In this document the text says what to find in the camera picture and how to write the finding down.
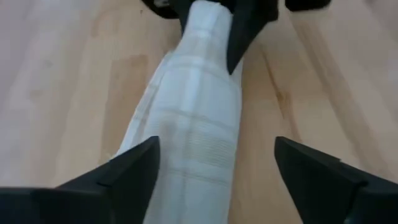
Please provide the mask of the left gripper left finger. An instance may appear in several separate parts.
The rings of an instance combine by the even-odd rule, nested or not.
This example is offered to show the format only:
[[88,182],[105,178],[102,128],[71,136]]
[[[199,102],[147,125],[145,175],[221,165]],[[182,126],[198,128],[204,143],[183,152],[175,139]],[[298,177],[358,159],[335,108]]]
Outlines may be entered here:
[[0,187],[0,224],[142,224],[159,166],[152,136],[58,187]]

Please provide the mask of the white plaid towel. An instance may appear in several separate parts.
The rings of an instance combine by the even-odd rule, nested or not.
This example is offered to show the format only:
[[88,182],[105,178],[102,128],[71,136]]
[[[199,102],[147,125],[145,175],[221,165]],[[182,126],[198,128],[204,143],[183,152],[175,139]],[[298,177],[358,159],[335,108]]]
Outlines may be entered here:
[[227,224],[242,108],[229,73],[230,11],[196,0],[177,48],[161,61],[121,143],[160,139],[160,172],[144,224]]

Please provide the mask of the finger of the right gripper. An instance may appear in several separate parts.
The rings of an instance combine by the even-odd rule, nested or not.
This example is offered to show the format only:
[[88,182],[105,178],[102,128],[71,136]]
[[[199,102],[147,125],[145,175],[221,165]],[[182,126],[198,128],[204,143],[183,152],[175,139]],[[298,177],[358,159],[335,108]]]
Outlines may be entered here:
[[187,25],[189,10],[195,0],[177,0],[177,12],[179,16],[182,33],[185,32]]
[[227,69],[234,72],[244,53],[268,22],[279,16],[279,0],[235,0],[227,47]]

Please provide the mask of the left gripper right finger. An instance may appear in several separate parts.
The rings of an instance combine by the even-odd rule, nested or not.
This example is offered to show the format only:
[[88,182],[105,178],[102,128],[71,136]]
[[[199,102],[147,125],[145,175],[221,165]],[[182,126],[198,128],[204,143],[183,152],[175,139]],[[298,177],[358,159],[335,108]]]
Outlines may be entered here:
[[274,157],[303,224],[398,224],[398,184],[282,136]]

